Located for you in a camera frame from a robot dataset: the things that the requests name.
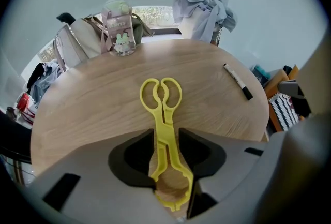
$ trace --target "cartoon character print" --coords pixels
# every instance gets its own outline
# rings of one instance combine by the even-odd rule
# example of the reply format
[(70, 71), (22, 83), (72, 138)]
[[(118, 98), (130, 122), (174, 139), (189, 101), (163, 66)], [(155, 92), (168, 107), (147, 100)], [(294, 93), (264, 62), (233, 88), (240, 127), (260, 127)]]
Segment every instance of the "cartoon character print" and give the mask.
[(116, 35), (116, 45), (114, 48), (117, 52), (129, 51), (130, 47), (128, 33), (124, 33), (123, 36), (121, 36), (121, 34)]

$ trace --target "marker pen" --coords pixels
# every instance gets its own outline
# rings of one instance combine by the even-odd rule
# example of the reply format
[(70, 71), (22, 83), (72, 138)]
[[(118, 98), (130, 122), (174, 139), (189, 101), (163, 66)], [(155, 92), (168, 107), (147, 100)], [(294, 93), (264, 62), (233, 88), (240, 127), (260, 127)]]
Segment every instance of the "marker pen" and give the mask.
[(252, 94), (250, 93), (249, 89), (247, 89), (246, 85), (243, 83), (243, 81), (239, 78), (239, 76), (237, 75), (237, 73), (235, 73), (233, 71), (232, 68), (230, 68), (230, 66), (225, 63), (224, 68), (227, 70), (227, 72), (232, 76), (232, 78), (238, 83), (238, 85), (240, 86), (240, 88), (243, 90), (247, 100), (250, 100), (253, 98)]

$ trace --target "black marker cap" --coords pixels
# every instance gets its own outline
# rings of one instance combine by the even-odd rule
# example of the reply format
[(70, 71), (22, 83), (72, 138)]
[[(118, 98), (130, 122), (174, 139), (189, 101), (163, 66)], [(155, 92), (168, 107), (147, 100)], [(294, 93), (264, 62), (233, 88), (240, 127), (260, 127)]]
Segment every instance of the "black marker cap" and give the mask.
[(243, 90), (243, 92), (244, 92), (244, 94), (245, 94), (247, 100), (250, 100), (250, 99), (253, 98), (252, 94), (250, 93), (249, 89), (247, 89), (246, 86), (245, 86), (242, 90)]

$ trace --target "clothing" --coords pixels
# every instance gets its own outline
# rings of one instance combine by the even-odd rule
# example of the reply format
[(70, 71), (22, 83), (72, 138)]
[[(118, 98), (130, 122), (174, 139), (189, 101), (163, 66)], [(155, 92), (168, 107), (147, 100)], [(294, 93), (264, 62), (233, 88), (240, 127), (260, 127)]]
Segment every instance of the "clothing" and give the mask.
[(269, 103), (273, 107), (277, 119), (284, 131), (299, 122), (299, 117), (294, 111), (294, 107), (290, 102), (290, 97), (287, 94), (277, 93), (269, 99)]
[(26, 85), (28, 94), (30, 94), (30, 92), (31, 92), (32, 85), (36, 82), (36, 80), (38, 80), (43, 75), (44, 72), (45, 72), (45, 70), (43, 68), (43, 63), (38, 63), (38, 65), (32, 72), (32, 74), (29, 78), (29, 81), (27, 82), (27, 85)]
[(43, 68), (44, 74), (32, 85), (30, 92), (36, 106), (39, 105), (47, 89), (62, 73), (56, 59), (44, 63)]
[(210, 43), (215, 25), (225, 27), (230, 32), (236, 26), (236, 17), (222, 0), (174, 0), (172, 10), (174, 21), (180, 23), (183, 17), (191, 17), (196, 8), (203, 13), (195, 23), (192, 39)]

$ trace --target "round table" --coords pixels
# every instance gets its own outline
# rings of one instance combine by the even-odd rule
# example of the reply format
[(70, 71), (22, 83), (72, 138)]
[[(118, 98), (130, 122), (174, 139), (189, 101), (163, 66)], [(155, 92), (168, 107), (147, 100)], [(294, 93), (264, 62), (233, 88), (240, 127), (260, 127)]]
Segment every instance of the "round table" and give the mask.
[[(224, 63), (240, 76), (254, 96), (246, 99), (224, 69)], [(127, 132), (154, 128), (153, 116), (139, 99), (141, 84), (148, 78), (176, 79), (183, 99), (174, 112), (179, 127), (217, 135), (260, 141), (269, 108), (256, 77), (231, 54), (214, 45), (190, 39), (149, 42), (130, 56), (110, 53), (90, 59), (62, 74), (44, 95), (34, 121), (31, 139), (32, 166), (40, 174), (79, 146)], [(145, 101), (155, 106), (152, 88)], [(170, 88), (170, 105), (177, 92)], [(156, 168), (154, 153), (149, 173)], [(187, 180), (169, 168), (157, 189), (168, 200), (184, 195)], [(181, 216), (186, 207), (174, 216)]]

